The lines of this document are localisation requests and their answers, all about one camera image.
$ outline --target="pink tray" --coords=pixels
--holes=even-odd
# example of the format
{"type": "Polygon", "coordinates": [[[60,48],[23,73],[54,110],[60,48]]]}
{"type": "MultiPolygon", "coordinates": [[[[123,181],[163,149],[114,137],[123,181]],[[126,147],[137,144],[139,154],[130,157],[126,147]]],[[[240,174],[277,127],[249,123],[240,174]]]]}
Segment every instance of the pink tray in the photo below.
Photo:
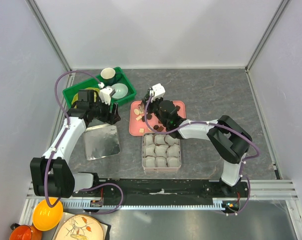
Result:
{"type": "MultiPolygon", "coordinates": [[[[136,115],[134,113],[134,109],[138,109],[138,105],[141,103],[141,101],[134,101],[131,104],[131,110],[130,110],[130,123],[129,123],[129,132],[131,135],[133,136],[143,136],[145,133],[152,133],[151,130],[148,129],[147,125],[145,122],[143,122],[142,120],[137,121],[136,118],[139,115],[136,115]]],[[[182,101],[173,101],[173,104],[175,106],[179,106],[180,110],[178,111],[179,116],[181,116],[182,118],[186,118],[186,111],[185,111],[185,105],[182,101]]],[[[152,119],[147,121],[151,127],[153,127],[154,125],[158,125],[158,126],[163,126],[162,124],[158,123],[158,119],[157,117],[155,117],[155,115],[152,113],[152,119]]]]}

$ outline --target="green plastic bin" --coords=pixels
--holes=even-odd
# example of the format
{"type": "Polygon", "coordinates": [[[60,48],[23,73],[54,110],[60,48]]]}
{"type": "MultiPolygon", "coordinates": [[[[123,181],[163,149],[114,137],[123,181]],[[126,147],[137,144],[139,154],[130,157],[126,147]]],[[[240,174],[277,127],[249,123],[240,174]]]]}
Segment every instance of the green plastic bin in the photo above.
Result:
{"type": "MultiPolygon", "coordinates": [[[[131,82],[129,81],[129,79],[127,78],[127,76],[125,75],[125,73],[123,72],[123,70],[120,67],[117,66],[117,67],[114,68],[114,70],[115,70],[116,73],[121,73],[123,75],[121,80],[118,81],[117,83],[125,84],[128,88],[128,93],[124,98],[112,99],[111,102],[112,103],[117,103],[119,106],[122,106],[122,105],[134,100],[135,95],[136,95],[136,90],[135,90],[135,88],[133,87],[133,85],[131,84],[131,82]]],[[[97,75],[96,77],[101,82],[105,83],[105,81],[103,80],[101,75],[97,75]]],[[[86,89],[88,87],[99,89],[98,82],[94,78],[90,78],[88,80],[85,80],[83,82],[80,82],[76,85],[73,85],[71,87],[68,87],[68,88],[64,89],[63,90],[63,96],[65,98],[67,106],[69,108],[72,106],[72,100],[73,100],[74,96],[79,92],[79,90],[86,89]]]]}

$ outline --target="floor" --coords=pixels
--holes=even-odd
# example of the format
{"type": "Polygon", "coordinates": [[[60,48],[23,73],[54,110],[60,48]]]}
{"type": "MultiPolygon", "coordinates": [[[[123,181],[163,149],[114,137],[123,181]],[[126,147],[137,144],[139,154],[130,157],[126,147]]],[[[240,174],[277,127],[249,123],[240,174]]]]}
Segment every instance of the floor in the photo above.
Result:
{"type": "MultiPolygon", "coordinates": [[[[100,70],[88,72],[98,75],[100,70]]],[[[140,100],[149,87],[161,83],[166,90],[165,99],[183,101],[190,120],[209,121],[222,115],[232,117],[261,150],[260,157],[246,164],[243,174],[254,180],[276,178],[244,69],[127,69],[124,72],[137,90],[135,100],[140,100]]],[[[86,79],[86,75],[77,73],[73,84],[86,79]]],[[[210,142],[198,139],[181,141],[182,166],[178,172],[145,174],[141,162],[142,137],[133,137],[128,131],[130,104],[121,106],[119,114],[122,120],[116,125],[121,153],[87,161],[80,137],[69,161],[73,172],[97,172],[102,178],[220,178],[223,159],[210,142]]]]}
{"type": "MultiPolygon", "coordinates": [[[[120,210],[92,217],[111,226],[110,240],[297,240],[284,201],[250,201],[229,217],[204,210],[120,210]]],[[[54,232],[44,232],[42,239],[52,239],[54,232]]]]}

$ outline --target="orange cup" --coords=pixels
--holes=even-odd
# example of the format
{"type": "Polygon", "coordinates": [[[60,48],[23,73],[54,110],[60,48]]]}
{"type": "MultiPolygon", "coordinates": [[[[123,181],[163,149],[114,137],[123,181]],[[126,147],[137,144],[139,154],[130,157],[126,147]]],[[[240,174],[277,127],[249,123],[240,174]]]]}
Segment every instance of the orange cup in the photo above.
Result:
{"type": "Polygon", "coordinates": [[[41,240],[42,232],[34,226],[12,224],[9,240],[41,240]]]}

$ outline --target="white wall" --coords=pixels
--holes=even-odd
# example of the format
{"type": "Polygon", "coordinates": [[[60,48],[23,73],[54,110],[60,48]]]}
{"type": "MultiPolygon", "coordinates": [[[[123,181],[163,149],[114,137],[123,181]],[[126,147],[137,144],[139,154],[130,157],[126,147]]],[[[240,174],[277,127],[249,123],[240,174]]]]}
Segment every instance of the white wall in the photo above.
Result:
{"type": "Polygon", "coordinates": [[[54,82],[63,72],[25,1],[0,1],[0,239],[19,220],[31,159],[48,145],[54,82]]]}
{"type": "Polygon", "coordinates": [[[74,69],[245,66],[280,0],[36,0],[74,69]]]}
{"type": "Polygon", "coordinates": [[[285,177],[302,201],[302,0],[293,0],[251,70],[285,177]]]}

